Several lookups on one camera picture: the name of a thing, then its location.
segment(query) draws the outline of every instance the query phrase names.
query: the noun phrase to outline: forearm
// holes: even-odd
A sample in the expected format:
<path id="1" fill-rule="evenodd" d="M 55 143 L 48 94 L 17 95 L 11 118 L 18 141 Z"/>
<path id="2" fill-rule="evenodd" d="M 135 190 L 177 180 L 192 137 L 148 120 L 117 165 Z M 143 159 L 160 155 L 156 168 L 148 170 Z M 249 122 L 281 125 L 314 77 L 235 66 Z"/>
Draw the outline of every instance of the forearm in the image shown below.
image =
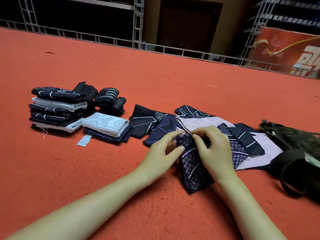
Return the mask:
<path id="1" fill-rule="evenodd" d="M 245 240 L 286 239 L 236 175 L 218 186 Z"/>
<path id="2" fill-rule="evenodd" d="M 149 185 L 138 169 L 18 231 L 8 239 L 87 239 L 128 199 Z"/>

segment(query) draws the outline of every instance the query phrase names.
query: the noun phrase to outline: white fabric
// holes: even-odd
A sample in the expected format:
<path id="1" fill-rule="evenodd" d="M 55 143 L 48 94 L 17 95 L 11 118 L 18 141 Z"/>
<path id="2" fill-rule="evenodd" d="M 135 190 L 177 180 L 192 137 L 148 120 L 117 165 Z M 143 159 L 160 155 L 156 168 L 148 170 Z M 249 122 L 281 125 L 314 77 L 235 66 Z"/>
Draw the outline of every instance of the white fabric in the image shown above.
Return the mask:
<path id="1" fill-rule="evenodd" d="M 119 137 L 129 125 L 129 120 L 103 113 L 94 113 L 90 117 L 85 118 L 82 125 L 108 136 Z"/>
<path id="2" fill-rule="evenodd" d="M 69 110 L 70 112 L 74 112 L 77 109 L 85 109 L 88 106 L 87 102 L 68 104 L 64 102 L 43 99 L 40 97 L 33 97 L 32 101 L 34 101 L 34 103 L 38 105 L 66 109 L 66 110 Z"/>
<path id="3" fill-rule="evenodd" d="M 227 127 L 235 127 L 234 124 L 219 117 L 190 118 L 190 119 L 176 117 L 176 119 L 188 133 L 200 127 L 207 127 L 211 125 L 218 126 L 218 125 L 221 125 L 222 123 L 226 124 Z"/>
<path id="4" fill-rule="evenodd" d="M 62 130 L 62 131 L 67 131 L 69 133 L 72 133 L 82 126 L 82 121 L 83 121 L 83 118 L 78 119 L 77 121 L 67 125 L 66 127 L 57 126 L 57 125 L 50 125 L 50 124 L 43 124 L 43 123 L 34 122 L 34 121 L 32 123 L 36 127 L 39 127 L 39 128 L 57 129 L 57 130 Z"/>
<path id="5" fill-rule="evenodd" d="M 236 170 L 260 167 L 270 164 L 270 161 L 283 151 L 271 141 L 265 133 L 252 133 L 254 139 L 262 146 L 265 151 L 264 155 L 247 157 Z"/>

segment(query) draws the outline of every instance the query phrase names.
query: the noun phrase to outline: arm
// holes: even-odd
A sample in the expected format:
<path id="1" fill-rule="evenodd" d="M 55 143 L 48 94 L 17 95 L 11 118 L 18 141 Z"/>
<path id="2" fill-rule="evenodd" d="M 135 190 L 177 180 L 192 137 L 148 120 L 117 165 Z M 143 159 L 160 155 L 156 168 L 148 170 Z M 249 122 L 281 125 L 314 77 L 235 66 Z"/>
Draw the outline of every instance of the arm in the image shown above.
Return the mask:
<path id="1" fill-rule="evenodd" d="M 87 239 L 127 200 L 156 181 L 184 151 L 183 146 L 168 155 L 170 141 L 181 134 L 171 132 L 154 143 L 140 166 L 128 175 L 105 186 L 16 232 L 7 240 Z"/>
<path id="2" fill-rule="evenodd" d="M 215 126 L 199 128 L 193 133 L 203 165 L 217 183 L 243 238 L 245 240 L 286 239 L 236 175 L 228 137 Z M 210 148 L 205 146 L 199 135 L 210 139 Z"/>

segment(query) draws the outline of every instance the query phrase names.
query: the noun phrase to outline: brown wall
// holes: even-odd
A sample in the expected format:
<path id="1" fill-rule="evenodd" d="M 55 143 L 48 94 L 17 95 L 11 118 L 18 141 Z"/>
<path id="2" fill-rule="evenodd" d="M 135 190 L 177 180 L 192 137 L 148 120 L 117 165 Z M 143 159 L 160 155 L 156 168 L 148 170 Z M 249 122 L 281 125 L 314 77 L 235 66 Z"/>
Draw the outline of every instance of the brown wall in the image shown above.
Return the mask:
<path id="1" fill-rule="evenodd" d="M 225 55 L 229 51 L 244 17 L 249 0 L 202 0 L 223 3 L 210 53 Z M 142 39 L 157 43 L 158 20 L 161 0 L 145 0 Z"/>

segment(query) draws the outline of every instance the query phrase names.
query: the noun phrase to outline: red floor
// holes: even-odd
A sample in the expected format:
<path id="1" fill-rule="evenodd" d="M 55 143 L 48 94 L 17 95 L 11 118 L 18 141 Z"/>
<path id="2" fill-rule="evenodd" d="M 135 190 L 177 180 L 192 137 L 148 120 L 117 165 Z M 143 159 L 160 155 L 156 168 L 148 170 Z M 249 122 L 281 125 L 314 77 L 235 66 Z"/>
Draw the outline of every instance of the red floor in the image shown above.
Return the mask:
<path id="1" fill-rule="evenodd" d="M 134 105 L 173 113 L 187 104 L 232 123 L 261 119 L 320 132 L 320 81 L 225 64 L 0 29 L 0 239 L 124 176 L 148 148 L 84 133 L 57 137 L 30 129 L 31 89 L 115 87 Z M 171 168 L 132 198 L 92 239 L 240 239 L 232 215 L 210 190 L 188 195 Z M 287 197 L 260 170 L 237 172 L 288 239 L 318 239 L 320 207 Z"/>

